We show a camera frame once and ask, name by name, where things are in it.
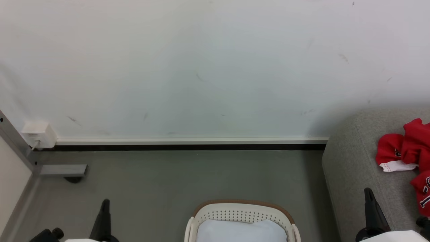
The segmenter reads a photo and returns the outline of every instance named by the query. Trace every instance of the gray floor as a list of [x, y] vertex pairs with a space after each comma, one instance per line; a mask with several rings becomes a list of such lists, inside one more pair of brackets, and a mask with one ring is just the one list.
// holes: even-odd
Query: gray floor
[[89, 165], [85, 180], [42, 178], [16, 241], [60, 227], [87, 238], [103, 199], [121, 242], [182, 242], [195, 207], [210, 199], [283, 206], [304, 242], [337, 242], [322, 151], [40, 152], [45, 163]]

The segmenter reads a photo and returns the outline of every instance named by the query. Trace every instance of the white fabric in basket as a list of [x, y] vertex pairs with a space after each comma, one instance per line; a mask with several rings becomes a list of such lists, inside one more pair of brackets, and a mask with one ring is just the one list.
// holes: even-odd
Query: white fabric in basket
[[197, 242], [286, 242], [287, 234], [278, 224], [206, 220], [197, 231]]

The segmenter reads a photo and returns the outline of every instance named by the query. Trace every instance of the white cable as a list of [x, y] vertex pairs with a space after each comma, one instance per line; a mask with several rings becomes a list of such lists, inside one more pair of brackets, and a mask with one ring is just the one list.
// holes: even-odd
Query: white cable
[[36, 140], [31, 150], [34, 150], [40, 144], [40, 140]]

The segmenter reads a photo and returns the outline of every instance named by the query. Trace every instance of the gray fabric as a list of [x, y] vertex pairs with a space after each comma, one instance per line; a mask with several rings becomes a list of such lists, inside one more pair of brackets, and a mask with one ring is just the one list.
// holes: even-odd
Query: gray fabric
[[418, 207], [409, 182], [418, 171], [383, 172], [376, 164], [378, 140], [387, 133], [404, 134], [415, 118], [430, 122], [430, 108], [373, 109], [343, 122], [330, 137], [322, 158], [341, 240], [355, 240], [365, 227], [364, 193], [372, 188], [392, 230], [418, 230]]

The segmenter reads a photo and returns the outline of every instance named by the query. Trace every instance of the basket handle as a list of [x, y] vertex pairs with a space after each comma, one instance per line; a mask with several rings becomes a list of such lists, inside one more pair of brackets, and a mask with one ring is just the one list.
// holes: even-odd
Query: basket handle
[[295, 224], [292, 224], [291, 226], [293, 226], [295, 242], [301, 242], [300, 233], [298, 232], [297, 226]]
[[193, 222], [194, 217], [191, 217], [190, 220], [188, 220], [187, 227], [185, 228], [185, 237], [184, 242], [188, 242], [190, 240], [190, 231], [191, 231], [191, 224]]

